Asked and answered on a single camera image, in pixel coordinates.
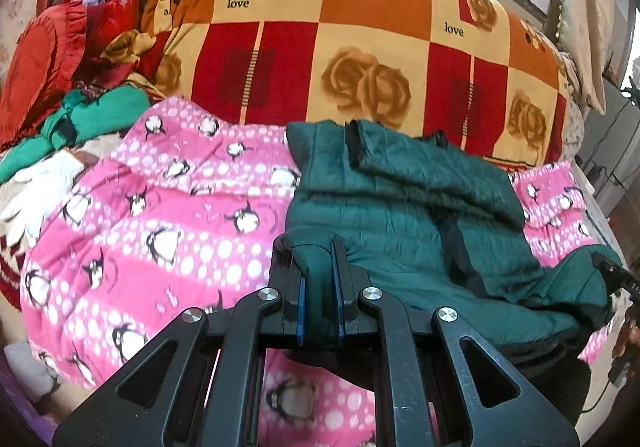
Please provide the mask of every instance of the green cloth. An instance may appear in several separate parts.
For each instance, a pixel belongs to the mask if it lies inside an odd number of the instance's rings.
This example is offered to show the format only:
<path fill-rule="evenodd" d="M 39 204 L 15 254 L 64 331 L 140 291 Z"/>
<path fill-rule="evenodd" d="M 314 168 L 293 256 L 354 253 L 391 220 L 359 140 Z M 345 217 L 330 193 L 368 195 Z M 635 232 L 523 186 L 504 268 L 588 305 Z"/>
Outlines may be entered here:
<path fill-rule="evenodd" d="M 40 134 L 20 142 L 0 162 L 0 184 L 58 149 L 131 127 L 149 108 L 146 93 L 132 86 L 115 88 L 89 104 L 85 100 L 81 91 L 69 91 Z"/>
<path fill-rule="evenodd" d="M 497 347 L 588 337 L 611 317 L 591 252 L 543 268 L 522 231 L 506 173 L 452 145 L 414 140 L 381 125 L 287 125 L 302 177 L 287 211 L 287 248 L 307 278 L 306 323 L 320 345 L 334 329 L 330 243 L 407 306 L 451 306 Z"/>

